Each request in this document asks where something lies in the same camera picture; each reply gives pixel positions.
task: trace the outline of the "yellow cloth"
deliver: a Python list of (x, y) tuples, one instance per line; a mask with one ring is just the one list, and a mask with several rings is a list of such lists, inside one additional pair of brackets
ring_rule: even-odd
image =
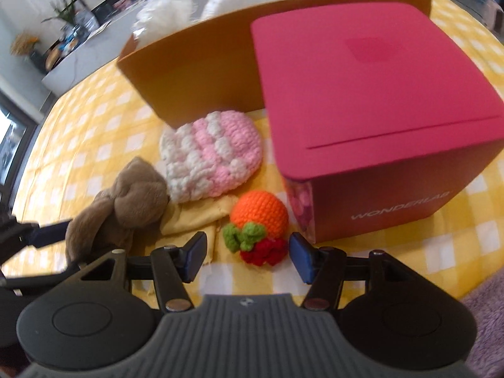
[[(504, 49), (496, 38), (449, 0), (433, 0), (432, 19), (504, 94)], [(475, 106), (477, 102), (478, 93), (474, 93)], [(285, 201), (268, 120), (263, 111), (250, 116), (264, 138), (264, 164), (233, 193), (264, 189)], [(100, 188), (112, 184), (133, 156), (140, 155), (158, 164), (162, 129), (163, 123), (115, 64), (106, 65), (54, 106), (29, 158), (14, 213), (19, 220), (37, 220), (42, 224), (73, 217), (89, 205)], [(148, 254), (157, 240), (139, 240), (134, 253)], [(504, 266), (504, 155), (432, 217), (337, 240), (331, 245), (351, 255), (384, 249), (450, 294), (462, 296)], [(3, 271), (8, 276), (52, 272), (61, 270), (64, 263), (64, 247), (57, 245), (41, 251), (25, 250), (10, 260)], [(291, 292), (299, 300), (307, 287), (302, 285), (290, 261), (273, 270), (247, 266), (224, 247), (219, 234), (213, 262), (202, 267), (187, 289), (197, 304), (205, 293)], [(342, 302), (361, 291), (362, 283), (345, 283)]]
[(197, 231), (207, 234), (207, 256), (203, 264), (209, 264), (214, 254), (215, 234), (220, 228), (219, 220), (229, 216), (238, 197), (228, 194), (218, 199), (207, 198), (176, 204), (170, 202), (161, 219), (161, 234), (168, 236), (156, 242), (156, 247), (173, 244), (181, 247)]

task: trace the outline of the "purple blanket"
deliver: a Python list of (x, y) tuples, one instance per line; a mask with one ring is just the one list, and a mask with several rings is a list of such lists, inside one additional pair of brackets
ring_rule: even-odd
[(466, 364), (481, 378), (504, 377), (504, 269), (469, 293), (462, 302), (478, 323)]

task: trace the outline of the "brown plush toy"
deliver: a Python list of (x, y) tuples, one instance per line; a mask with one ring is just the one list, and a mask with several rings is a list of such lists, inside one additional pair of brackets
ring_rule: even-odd
[(112, 249), (128, 252), (133, 231), (163, 215), (169, 197), (166, 181), (145, 160), (135, 157), (66, 230), (68, 262), (92, 262)]

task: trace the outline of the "white marble counter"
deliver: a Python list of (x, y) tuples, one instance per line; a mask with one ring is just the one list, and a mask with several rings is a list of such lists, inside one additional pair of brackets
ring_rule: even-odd
[(71, 52), (47, 74), (42, 83), (60, 97), (103, 65), (117, 58), (131, 35), (131, 28), (143, 4), (120, 14), (105, 30)]

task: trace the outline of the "pink and white knit hat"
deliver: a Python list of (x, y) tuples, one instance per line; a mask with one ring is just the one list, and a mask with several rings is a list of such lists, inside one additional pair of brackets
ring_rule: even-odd
[(165, 129), (159, 150), (176, 203), (235, 189), (263, 158), (261, 135), (250, 118), (236, 111), (212, 112), (177, 130)]

